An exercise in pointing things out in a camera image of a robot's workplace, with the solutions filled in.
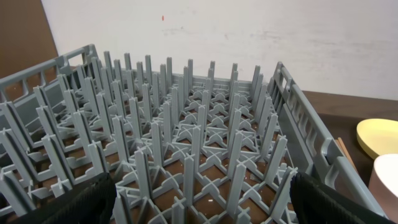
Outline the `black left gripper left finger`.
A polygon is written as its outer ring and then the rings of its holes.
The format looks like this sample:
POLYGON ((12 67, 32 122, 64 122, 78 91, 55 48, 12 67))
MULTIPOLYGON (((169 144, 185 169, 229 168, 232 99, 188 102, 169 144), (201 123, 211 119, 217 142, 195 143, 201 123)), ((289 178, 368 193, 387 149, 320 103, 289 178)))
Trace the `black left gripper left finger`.
POLYGON ((12 224, 109 223, 116 200, 110 174, 98 174, 72 190, 15 220, 12 224))

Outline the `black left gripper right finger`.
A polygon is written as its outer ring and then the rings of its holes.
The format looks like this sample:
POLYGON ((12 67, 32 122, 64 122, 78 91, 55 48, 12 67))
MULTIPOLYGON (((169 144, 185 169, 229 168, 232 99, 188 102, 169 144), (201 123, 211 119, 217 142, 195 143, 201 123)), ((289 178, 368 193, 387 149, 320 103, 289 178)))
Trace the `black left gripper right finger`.
POLYGON ((304 172, 292 178, 290 198, 299 223, 392 223, 304 172))

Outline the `white pink bowl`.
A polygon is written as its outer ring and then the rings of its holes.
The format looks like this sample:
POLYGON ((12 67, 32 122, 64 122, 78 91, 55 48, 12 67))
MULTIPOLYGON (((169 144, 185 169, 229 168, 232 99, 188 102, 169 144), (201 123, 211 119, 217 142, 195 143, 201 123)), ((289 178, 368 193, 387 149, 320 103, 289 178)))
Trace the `white pink bowl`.
POLYGON ((387 217, 397 223, 397 154, 375 159, 369 190, 387 217))

